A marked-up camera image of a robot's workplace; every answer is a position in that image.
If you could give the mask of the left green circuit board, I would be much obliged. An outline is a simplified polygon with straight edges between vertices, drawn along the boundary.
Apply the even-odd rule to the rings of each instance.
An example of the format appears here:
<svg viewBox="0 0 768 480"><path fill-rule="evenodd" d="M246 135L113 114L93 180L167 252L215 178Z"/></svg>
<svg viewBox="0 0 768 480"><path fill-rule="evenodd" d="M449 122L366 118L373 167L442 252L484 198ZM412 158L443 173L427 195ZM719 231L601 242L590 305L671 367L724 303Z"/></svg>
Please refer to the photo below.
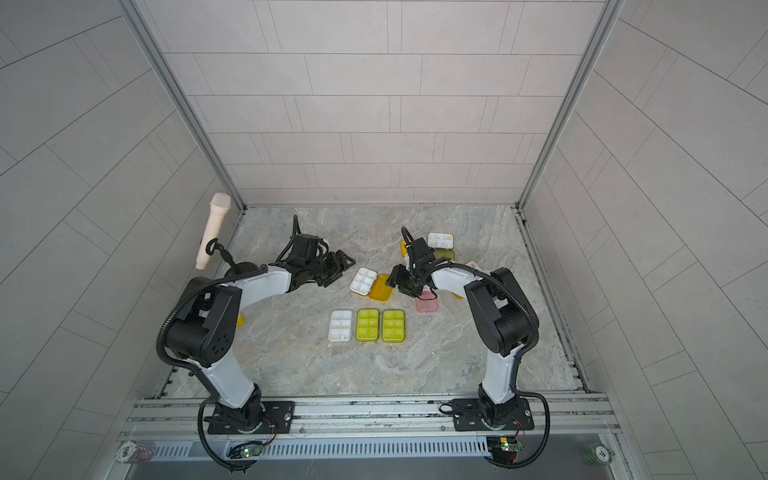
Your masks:
<svg viewBox="0 0 768 480"><path fill-rule="evenodd" d="M227 458L231 460L246 460L259 457L267 447L267 444L261 441L248 441L235 445L230 448Z"/></svg>

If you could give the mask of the left poker chip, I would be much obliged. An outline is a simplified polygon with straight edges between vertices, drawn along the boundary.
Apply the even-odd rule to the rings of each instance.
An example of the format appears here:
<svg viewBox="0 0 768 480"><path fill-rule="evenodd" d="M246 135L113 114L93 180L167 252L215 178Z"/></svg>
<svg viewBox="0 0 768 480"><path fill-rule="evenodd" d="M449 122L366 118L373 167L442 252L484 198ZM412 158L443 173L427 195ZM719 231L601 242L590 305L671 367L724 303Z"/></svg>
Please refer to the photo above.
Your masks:
<svg viewBox="0 0 768 480"><path fill-rule="evenodd" d="M156 454L153 442L125 441L115 453L115 461L121 464L142 464L149 462Z"/></svg>

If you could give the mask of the green pillbox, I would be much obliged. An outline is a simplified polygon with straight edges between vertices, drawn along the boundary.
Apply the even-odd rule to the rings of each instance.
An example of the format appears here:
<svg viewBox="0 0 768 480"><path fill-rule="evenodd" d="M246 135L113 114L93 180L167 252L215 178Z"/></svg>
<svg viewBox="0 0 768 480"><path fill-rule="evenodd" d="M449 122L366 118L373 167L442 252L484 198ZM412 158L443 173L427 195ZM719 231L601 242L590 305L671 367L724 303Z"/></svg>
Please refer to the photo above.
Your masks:
<svg viewBox="0 0 768 480"><path fill-rule="evenodd" d="M451 234L430 232L427 236L427 245L433 249L436 259L456 260L454 238Z"/></svg>
<svg viewBox="0 0 768 480"><path fill-rule="evenodd" d="M403 310L385 310L382 313L382 340L386 343L402 343L406 338L405 320Z"/></svg>
<svg viewBox="0 0 768 480"><path fill-rule="evenodd" d="M355 337L359 342L375 342L379 337L380 311L360 309L356 315Z"/></svg>

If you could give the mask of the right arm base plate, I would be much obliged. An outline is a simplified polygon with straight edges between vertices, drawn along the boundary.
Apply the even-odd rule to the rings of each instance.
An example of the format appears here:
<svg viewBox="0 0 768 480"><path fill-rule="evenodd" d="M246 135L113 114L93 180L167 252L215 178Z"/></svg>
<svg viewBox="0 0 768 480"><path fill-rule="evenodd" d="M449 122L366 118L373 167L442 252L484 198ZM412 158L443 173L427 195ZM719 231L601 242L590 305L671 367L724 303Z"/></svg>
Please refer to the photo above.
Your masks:
<svg viewBox="0 0 768 480"><path fill-rule="evenodd" d="M530 431L535 428L529 402L514 397L501 405L485 398L457 398L444 402L439 411L453 419L458 432Z"/></svg>

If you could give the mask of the clear white pillbox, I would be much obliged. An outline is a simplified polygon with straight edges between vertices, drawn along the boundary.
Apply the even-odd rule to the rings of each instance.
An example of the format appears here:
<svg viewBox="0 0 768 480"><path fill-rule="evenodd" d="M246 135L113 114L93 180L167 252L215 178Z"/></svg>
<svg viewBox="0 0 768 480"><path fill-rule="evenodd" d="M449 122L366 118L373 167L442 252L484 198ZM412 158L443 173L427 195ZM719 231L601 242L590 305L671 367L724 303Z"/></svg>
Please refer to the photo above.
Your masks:
<svg viewBox="0 0 768 480"><path fill-rule="evenodd" d="M331 343L347 343L352 336L352 310L334 310L331 312L328 340Z"/></svg>

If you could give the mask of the black microphone stand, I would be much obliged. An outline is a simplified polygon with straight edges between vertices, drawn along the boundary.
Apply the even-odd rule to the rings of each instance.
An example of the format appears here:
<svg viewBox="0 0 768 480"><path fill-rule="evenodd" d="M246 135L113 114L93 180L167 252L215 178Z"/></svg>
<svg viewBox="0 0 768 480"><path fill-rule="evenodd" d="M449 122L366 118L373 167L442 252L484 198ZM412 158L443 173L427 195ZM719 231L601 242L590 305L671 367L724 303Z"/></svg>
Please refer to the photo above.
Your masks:
<svg viewBox="0 0 768 480"><path fill-rule="evenodd" d="M205 253L213 256L219 253L221 259L228 265L229 269L225 273L226 277L237 276L245 273L256 272L259 267L251 262L236 262L231 253L221 244L217 238L211 239L205 245Z"/></svg>

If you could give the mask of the green circuit board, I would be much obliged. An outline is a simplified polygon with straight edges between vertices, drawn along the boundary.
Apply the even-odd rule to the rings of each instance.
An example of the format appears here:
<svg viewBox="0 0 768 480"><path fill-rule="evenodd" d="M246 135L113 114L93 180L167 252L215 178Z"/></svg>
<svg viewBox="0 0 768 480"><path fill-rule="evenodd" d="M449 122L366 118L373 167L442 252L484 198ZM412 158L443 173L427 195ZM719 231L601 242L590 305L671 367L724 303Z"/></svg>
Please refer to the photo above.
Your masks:
<svg viewBox="0 0 768 480"><path fill-rule="evenodd" d="M501 464L513 464L524 443L517 437L487 437L489 459Z"/></svg>
<svg viewBox="0 0 768 480"><path fill-rule="evenodd" d="M259 457L267 447L267 444L261 441L248 441L235 445L230 448L227 458L231 460L246 460Z"/></svg>

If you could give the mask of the poker chip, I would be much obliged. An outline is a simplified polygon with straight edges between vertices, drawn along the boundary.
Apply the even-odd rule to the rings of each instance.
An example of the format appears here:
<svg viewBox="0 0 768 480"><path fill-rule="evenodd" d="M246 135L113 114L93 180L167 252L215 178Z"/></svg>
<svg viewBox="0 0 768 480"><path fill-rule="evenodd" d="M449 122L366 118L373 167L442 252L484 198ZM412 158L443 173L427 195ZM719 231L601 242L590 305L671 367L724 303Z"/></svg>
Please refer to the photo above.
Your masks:
<svg viewBox="0 0 768 480"><path fill-rule="evenodd" d="M156 454L153 442L125 441L115 453L115 461L121 464L142 464L149 462Z"/></svg>
<svg viewBox="0 0 768 480"><path fill-rule="evenodd" d="M602 443L593 443L580 451L580 458L585 465L609 466L613 462L614 452Z"/></svg>

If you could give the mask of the yellow six-slot pillbox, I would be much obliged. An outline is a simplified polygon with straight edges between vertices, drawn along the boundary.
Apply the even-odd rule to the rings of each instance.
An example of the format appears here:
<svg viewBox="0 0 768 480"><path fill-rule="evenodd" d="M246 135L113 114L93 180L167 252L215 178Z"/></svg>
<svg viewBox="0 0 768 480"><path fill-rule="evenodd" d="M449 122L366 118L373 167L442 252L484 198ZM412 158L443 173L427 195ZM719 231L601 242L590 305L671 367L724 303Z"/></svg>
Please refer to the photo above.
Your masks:
<svg viewBox="0 0 768 480"><path fill-rule="evenodd" d="M386 302L393 292L393 288L387 284L388 280L388 274L380 274L368 268L360 267L351 281L349 290L372 300Z"/></svg>

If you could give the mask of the aluminium rail frame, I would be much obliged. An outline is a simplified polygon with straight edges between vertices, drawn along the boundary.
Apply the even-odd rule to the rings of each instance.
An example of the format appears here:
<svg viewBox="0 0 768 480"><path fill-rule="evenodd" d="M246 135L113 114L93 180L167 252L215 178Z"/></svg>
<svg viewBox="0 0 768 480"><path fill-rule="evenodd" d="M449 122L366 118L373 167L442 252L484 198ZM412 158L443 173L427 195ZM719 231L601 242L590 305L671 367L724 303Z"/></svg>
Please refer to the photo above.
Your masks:
<svg viewBox="0 0 768 480"><path fill-rule="evenodd" d="M239 433L227 427L214 439L263 437L278 439L379 438L501 435L527 437L552 434L603 434L621 430L604 394L551 391L544 400L532 399L504 427L482 420L478 402L469 394L326 396L263 399L270 423Z"/></svg>

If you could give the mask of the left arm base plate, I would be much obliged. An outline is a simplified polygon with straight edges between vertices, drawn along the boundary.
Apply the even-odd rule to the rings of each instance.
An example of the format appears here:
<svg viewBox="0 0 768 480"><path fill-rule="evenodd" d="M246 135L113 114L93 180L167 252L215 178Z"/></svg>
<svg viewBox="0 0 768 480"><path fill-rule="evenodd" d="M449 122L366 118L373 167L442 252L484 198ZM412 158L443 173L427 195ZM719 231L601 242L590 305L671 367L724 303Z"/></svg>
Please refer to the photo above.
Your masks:
<svg viewBox="0 0 768 480"><path fill-rule="evenodd" d="M262 401L241 409L216 404L213 413L203 415L207 433L213 435L287 434L296 404L291 401Z"/></svg>

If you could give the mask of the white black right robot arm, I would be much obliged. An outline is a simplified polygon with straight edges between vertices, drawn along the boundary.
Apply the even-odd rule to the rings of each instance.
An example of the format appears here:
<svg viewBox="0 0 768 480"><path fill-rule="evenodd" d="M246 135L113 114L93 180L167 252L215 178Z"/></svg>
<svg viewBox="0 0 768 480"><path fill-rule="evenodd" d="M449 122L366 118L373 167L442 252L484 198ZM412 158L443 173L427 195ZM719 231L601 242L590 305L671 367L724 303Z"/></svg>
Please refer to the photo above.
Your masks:
<svg viewBox="0 0 768 480"><path fill-rule="evenodd" d="M485 376L478 387L479 416L492 429L534 428L531 392L518 388L522 357L538 343L539 319L512 272L490 273L439 258L423 238L403 228L406 260L392 269L387 285L410 297L425 289L447 291L468 301L476 331L487 349Z"/></svg>

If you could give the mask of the pink pillbox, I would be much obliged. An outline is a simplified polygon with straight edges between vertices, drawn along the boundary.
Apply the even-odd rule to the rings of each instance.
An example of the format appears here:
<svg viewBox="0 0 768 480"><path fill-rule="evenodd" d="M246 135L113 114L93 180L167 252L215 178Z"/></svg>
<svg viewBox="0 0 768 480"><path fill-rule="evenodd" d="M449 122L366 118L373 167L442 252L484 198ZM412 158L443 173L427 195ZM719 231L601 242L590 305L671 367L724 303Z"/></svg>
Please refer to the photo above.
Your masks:
<svg viewBox="0 0 768 480"><path fill-rule="evenodd" d="M414 300L414 305L419 314L432 314L439 310L438 297L429 288L425 288L421 295Z"/></svg>

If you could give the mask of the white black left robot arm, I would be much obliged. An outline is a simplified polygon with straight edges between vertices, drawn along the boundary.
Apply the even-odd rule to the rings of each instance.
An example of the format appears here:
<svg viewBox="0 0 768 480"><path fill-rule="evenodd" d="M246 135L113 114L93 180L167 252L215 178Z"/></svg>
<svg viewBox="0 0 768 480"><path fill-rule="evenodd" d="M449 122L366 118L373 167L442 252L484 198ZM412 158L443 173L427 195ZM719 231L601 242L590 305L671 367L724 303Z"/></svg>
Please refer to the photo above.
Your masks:
<svg viewBox="0 0 768 480"><path fill-rule="evenodd" d="M304 284L327 287L356 261L302 233L293 233L268 265L236 263L216 238L203 243L204 256L216 252L230 269L220 279L195 277L187 284L160 328L156 351L164 363L188 370L206 388L214 411L201 420L211 433L250 433L261 427L265 413L260 388L232 351L240 310Z"/></svg>

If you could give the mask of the right poker chip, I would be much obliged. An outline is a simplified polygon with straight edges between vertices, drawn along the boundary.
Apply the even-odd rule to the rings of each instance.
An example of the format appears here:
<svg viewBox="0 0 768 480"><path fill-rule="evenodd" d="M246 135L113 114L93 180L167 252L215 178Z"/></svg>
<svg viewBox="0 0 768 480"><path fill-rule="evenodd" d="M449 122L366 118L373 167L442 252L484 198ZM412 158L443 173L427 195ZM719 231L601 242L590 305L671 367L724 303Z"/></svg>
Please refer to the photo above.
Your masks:
<svg viewBox="0 0 768 480"><path fill-rule="evenodd" d="M585 465L609 466L613 462L614 452L602 443L593 443L580 451L580 458Z"/></svg>

